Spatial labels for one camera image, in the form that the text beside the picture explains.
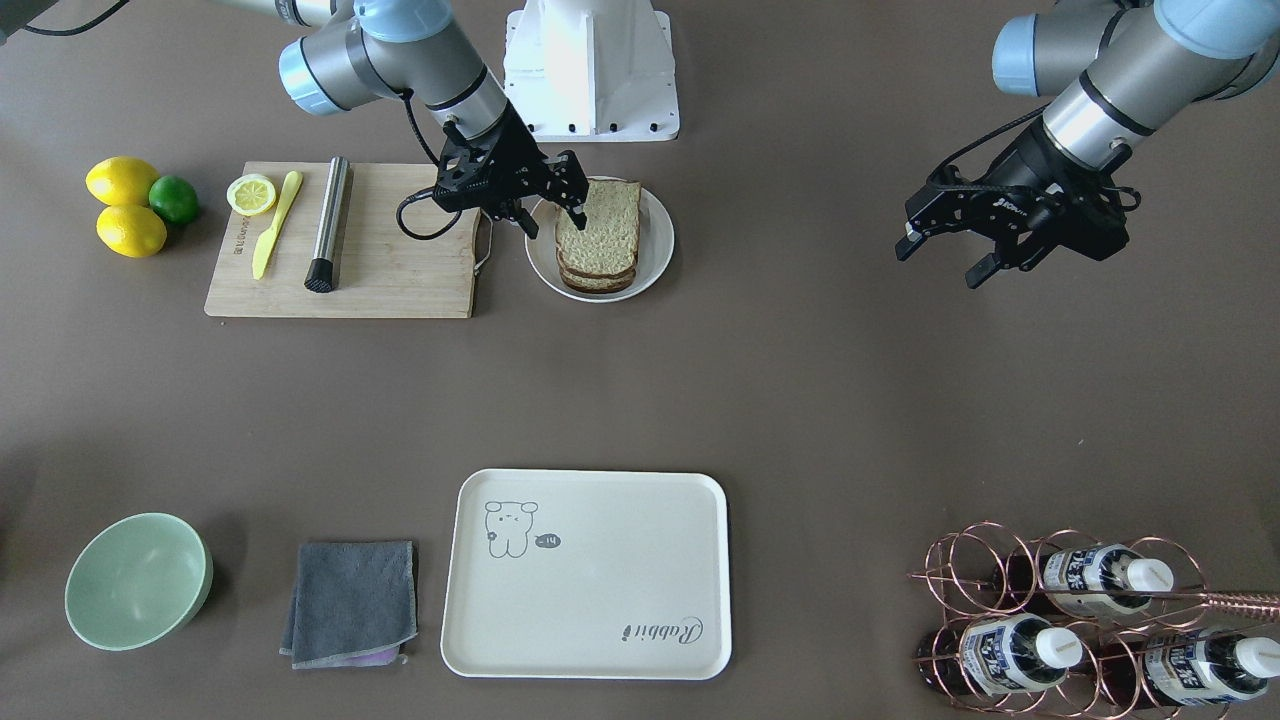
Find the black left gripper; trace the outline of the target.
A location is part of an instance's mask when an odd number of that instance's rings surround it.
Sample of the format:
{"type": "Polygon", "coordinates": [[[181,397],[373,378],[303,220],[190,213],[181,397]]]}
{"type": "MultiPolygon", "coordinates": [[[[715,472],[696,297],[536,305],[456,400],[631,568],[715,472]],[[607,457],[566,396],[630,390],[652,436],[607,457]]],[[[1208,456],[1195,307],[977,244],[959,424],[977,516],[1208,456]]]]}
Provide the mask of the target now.
{"type": "Polygon", "coordinates": [[[1039,263],[1059,247],[1105,260],[1125,247],[1126,214],[1140,205],[1135,188],[1112,178],[1130,155],[1120,143],[1102,169],[1080,167],[1051,140],[1044,123],[1010,122],[952,152],[928,174],[906,201],[896,259],[905,263],[937,234],[969,231],[986,237],[993,249],[966,270],[969,290],[1021,263],[1039,263]],[[1011,129],[1020,132],[982,177],[960,173],[955,160],[1011,129]]]}

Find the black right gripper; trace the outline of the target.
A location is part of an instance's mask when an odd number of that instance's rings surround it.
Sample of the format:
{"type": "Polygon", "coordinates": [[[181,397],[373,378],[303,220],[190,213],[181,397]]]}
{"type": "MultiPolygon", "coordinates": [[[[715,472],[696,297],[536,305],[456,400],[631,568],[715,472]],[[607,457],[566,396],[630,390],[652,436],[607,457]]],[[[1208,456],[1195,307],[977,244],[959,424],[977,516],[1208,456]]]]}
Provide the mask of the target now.
{"type": "Polygon", "coordinates": [[[445,143],[431,192],[443,210],[480,209],[535,240],[539,227],[522,200],[538,196],[564,209],[576,229],[585,231],[590,186],[575,151],[547,158],[512,105],[475,138],[466,138],[454,118],[443,129],[445,143]]]}

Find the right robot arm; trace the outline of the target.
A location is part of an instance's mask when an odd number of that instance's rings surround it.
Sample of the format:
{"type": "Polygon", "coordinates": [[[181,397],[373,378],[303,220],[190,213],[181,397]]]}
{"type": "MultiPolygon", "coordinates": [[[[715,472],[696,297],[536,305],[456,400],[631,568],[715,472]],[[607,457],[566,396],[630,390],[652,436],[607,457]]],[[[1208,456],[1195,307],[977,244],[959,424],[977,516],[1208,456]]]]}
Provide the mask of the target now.
{"type": "Polygon", "coordinates": [[[430,196],[445,211],[477,208],[536,236],[522,201],[539,196],[584,229],[589,182],[571,151],[547,158],[448,1],[244,1],[310,28],[279,56],[291,99],[314,115],[380,97],[420,101],[442,126],[430,196]]]}

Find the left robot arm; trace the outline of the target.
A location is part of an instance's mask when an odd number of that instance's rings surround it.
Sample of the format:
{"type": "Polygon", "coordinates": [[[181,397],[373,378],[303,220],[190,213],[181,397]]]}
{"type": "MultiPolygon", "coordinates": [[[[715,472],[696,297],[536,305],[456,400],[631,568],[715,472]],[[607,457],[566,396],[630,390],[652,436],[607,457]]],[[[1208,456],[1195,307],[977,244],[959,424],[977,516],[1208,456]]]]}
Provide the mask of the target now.
{"type": "Polygon", "coordinates": [[[1129,241],[1140,195],[1114,181],[1180,110],[1245,94],[1277,72],[1275,1],[1060,1],[1000,32],[992,76],[1047,97],[1011,122],[1016,138],[975,179],[946,158],[905,204],[899,260],[970,231],[993,249],[966,274],[1032,270],[1055,249],[1102,261],[1129,241]]]}

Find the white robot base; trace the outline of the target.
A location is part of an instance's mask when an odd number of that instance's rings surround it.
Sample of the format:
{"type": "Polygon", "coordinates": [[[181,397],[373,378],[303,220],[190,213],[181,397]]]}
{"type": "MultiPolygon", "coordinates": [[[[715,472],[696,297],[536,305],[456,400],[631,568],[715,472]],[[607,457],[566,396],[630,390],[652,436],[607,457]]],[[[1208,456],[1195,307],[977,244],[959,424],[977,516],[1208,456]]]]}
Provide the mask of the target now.
{"type": "Polygon", "coordinates": [[[527,1],[507,17],[503,64],[539,143],[678,137],[671,18],[649,1],[527,1]]]}

